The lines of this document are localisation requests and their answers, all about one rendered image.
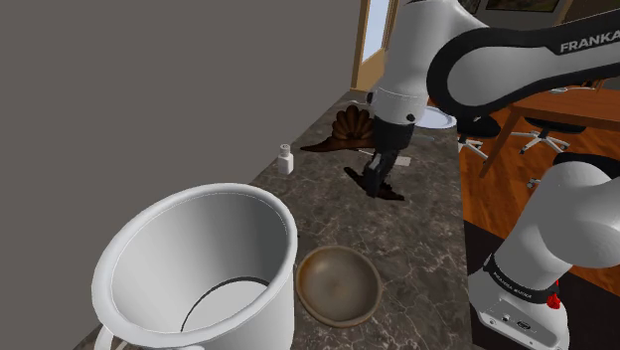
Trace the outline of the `small white bottle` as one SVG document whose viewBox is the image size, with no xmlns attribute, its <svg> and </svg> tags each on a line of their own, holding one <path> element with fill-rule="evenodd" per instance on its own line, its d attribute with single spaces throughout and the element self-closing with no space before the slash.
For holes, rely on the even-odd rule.
<svg viewBox="0 0 620 350">
<path fill-rule="evenodd" d="M 277 157 L 278 171 L 283 175 L 289 175 L 294 169 L 294 156 L 289 144 L 281 144 Z"/>
</svg>

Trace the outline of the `brown fan-shaped figure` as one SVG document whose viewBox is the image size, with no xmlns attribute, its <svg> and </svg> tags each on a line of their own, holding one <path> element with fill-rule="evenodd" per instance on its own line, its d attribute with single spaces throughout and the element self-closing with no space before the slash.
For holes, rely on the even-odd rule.
<svg viewBox="0 0 620 350">
<path fill-rule="evenodd" d="M 359 109 L 351 104 L 337 112 L 330 136 L 318 144 L 302 146 L 301 150 L 331 152 L 374 148 L 374 121 L 367 109 Z"/>
</svg>

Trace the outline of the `wooden framed door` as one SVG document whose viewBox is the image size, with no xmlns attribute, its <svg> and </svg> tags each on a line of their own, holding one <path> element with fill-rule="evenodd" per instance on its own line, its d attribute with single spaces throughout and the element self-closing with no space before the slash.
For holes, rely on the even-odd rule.
<svg viewBox="0 0 620 350">
<path fill-rule="evenodd" d="M 384 72 L 399 0 L 361 0 L 350 90 L 367 91 Z"/>
</svg>

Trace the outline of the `wooden table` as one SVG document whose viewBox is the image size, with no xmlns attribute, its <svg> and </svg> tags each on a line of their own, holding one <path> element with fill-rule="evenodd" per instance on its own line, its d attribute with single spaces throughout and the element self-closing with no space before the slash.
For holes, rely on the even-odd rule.
<svg viewBox="0 0 620 350">
<path fill-rule="evenodd" d="M 480 178 L 486 176 L 522 117 L 620 132 L 620 90 L 572 89 L 564 93 L 545 91 L 511 103 L 506 110 L 509 112 L 508 118 L 484 161 Z"/>
</svg>

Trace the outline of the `white plate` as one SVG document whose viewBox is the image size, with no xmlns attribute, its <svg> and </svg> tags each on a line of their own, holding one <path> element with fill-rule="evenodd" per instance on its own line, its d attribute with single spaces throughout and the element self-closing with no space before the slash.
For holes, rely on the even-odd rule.
<svg viewBox="0 0 620 350">
<path fill-rule="evenodd" d="M 457 119 L 437 107 L 427 106 L 415 125 L 426 129 L 448 129 L 457 125 Z"/>
</svg>

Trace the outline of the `brown bowl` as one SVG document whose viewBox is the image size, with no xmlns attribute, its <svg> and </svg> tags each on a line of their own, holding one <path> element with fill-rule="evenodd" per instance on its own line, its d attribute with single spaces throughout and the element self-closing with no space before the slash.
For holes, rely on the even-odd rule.
<svg viewBox="0 0 620 350">
<path fill-rule="evenodd" d="M 354 249 L 322 246 L 308 253 L 295 272 L 295 291 L 317 321 L 350 328 L 378 310 L 383 284 L 374 264 Z"/>
</svg>

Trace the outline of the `dark robot stand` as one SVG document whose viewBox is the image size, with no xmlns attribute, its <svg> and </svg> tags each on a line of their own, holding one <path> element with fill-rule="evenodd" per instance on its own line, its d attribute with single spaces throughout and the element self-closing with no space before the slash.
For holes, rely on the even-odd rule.
<svg viewBox="0 0 620 350">
<path fill-rule="evenodd" d="M 503 239 L 469 222 L 464 223 L 467 272 L 480 268 Z M 567 309 L 569 350 L 620 350 L 620 296 L 577 275 L 559 280 L 560 299 Z M 471 313 L 472 343 L 485 350 L 530 350 L 486 327 Z"/>
</svg>

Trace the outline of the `large white mug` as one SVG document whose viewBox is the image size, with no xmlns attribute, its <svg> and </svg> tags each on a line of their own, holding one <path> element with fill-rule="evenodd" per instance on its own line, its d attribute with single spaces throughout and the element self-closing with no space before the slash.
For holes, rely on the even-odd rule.
<svg viewBox="0 0 620 350">
<path fill-rule="evenodd" d="M 102 253 L 93 350 L 290 350 L 297 230 L 274 195 L 245 184 L 171 195 Z"/>
</svg>

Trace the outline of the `black office chair white base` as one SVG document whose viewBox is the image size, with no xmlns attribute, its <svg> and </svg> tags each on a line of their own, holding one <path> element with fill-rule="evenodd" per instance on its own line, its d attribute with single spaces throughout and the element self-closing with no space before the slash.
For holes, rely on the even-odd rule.
<svg viewBox="0 0 620 350">
<path fill-rule="evenodd" d="M 525 121 L 535 127 L 538 127 L 540 131 L 532 130 L 531 132 L 512 132 L 512 136 L 529 137 L 531 141 L 524 145 L 519 153 L 524 154 L 527 150 L 535 146 L 536 144 L 543 142 L 552 148 L 556 153 L 562 153 L 570 144 L 566 141 L 549 136 L 551 132 L 559 132 L 564 134 L 580 134 L 586 127 L 580 125 L 573 125 L 567 123 L 561 123 L 556 121 L 542 120 L 531 117 L 526 117 Z"/>
<path fill-rule="evenodd" d="M 469 148 L 484 160 L 487 160 L 488 155 L 480 150 L 483 141 L 479 141 L 479 138 L 495 138 L 500 134 L 501 130 L 501 125 L 490 115 L 476 116 L 472 119 L 458 118 L 458 152 L 461 152 L 463 147 Z"/>
</svg>

